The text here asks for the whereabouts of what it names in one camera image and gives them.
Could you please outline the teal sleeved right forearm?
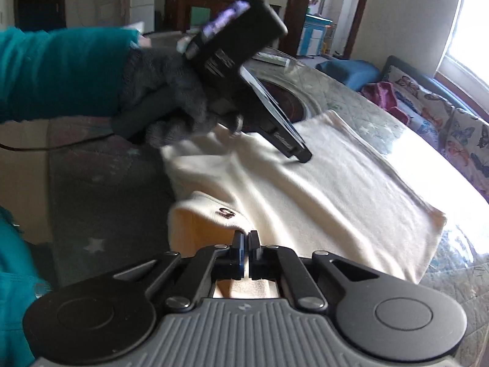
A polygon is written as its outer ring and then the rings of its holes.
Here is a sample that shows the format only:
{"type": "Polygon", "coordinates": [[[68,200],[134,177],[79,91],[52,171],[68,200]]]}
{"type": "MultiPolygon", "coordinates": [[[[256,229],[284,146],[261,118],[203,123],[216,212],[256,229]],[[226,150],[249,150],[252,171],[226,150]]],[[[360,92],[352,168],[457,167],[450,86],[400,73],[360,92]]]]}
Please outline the teal sleeved right forearm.
{"type": "Polygon", "coordinates": [[[31,353],[22,319],[49,285],[37,274],[31,251],[12,214],[1,209],[1,365],[29,366],[31,353]]]}

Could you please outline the teal sleeved left forearm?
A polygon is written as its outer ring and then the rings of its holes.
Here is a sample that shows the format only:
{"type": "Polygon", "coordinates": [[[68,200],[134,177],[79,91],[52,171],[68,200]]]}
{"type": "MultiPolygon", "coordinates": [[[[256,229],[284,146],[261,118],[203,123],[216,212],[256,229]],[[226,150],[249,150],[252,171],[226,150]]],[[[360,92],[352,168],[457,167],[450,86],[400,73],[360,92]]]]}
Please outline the teal sleeved left forearm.
{"type": "Polygon", "coordinates": [[[116,115],[139,39],[128,28],[3,31],[1,121],[116,115]]]}

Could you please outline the grey gloved left hand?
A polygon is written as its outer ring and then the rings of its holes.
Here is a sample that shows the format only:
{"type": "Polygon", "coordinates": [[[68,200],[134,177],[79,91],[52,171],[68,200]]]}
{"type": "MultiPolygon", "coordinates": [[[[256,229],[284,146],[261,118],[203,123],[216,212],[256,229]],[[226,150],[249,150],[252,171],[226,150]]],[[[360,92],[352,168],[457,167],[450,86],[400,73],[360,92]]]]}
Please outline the grey gloved left hand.
{"type": "Polygon", "coordinates": [[[217,124],[231,132],[242,126],[240,115],[222,111],[230,102],[203,85],[175,50],[132,49],[123,80],[120,112],[111,127],[131,143],[158,148],[205,135],[217,124]]]}

